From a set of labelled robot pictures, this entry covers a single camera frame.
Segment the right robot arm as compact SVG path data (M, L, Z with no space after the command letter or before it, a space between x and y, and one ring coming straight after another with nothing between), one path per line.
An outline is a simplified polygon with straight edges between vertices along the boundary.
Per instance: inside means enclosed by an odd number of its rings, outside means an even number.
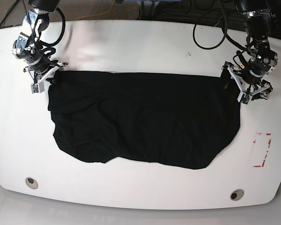
M58 0L30 0L28 4L32 6L32 10L26 11L21 32L13 44L12 53L17 59L27 64L23 71L29 73L33 80L32 93L41 93L45 90L44 82L54 83L55 72L68 65L67 62L51 60L51 56L56 53L55 46L62 40L65 33L66 19L58 7ZM42 32L48 28L49 14L52 12L57 12L61 16L62 27L57 40L47 43L40 38Z

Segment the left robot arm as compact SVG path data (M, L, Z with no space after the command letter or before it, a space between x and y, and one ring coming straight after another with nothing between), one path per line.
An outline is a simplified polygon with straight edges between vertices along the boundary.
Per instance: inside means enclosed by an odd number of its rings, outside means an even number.
M277 66L278 55L270 49L266 26L262 14L267 9L265 0L235 0L237 12L246 16L245 29L247 33L246 46L241 47L227 34L224 35L239 48L233 57L233 63L225 62L221 78L226 80L224 89L228 87L229 79L234 79L240 92L238 102L249 104L256 99L269 99L273 88L270 82L263 79Z

